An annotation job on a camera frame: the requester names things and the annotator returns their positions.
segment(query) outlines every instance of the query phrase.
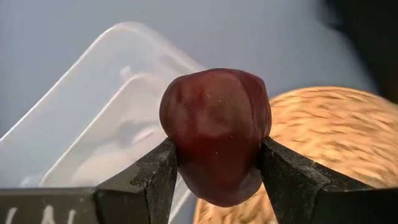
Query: wicker basket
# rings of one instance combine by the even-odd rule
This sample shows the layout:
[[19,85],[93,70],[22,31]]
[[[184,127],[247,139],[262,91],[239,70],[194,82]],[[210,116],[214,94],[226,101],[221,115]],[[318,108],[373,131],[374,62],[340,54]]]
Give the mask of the wicker basket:
[[[334,86],[290,91],[271,106],[271,137],[279,143],[374,187],[398,185],[398,106]],[[277,223],[263,186],[231,208],[199,199],[193,222]]]

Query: fruit skin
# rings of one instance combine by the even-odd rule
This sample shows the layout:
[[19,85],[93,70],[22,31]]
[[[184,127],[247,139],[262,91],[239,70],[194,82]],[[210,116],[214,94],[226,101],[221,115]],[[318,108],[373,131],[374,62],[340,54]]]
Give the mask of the fruit skin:
[[188,188],[214,205],[231,207],[260,188],[261,142],[271,130],[262,79],[215,68],[176,78],[160,103],[160,123],[177,148]]

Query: clear plastic container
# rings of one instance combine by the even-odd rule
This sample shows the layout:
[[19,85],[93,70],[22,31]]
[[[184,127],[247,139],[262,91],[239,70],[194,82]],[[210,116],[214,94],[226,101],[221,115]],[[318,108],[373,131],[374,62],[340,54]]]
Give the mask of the clear plastic container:
[[[201,66],[144,25],[103,34],[0,139],[0,187],[94,186],[165,139],[159,103]],[[178,176],[170,219],[188,197]]]

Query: blue-gray wall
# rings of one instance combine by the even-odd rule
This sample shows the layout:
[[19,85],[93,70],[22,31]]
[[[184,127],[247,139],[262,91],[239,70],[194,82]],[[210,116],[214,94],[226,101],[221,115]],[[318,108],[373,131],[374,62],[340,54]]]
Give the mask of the blue-gray wall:
[[269,93],[373,86],[318,0],[0,0],[0,135],[107,28],[152,27],[205,67],[247,70]]

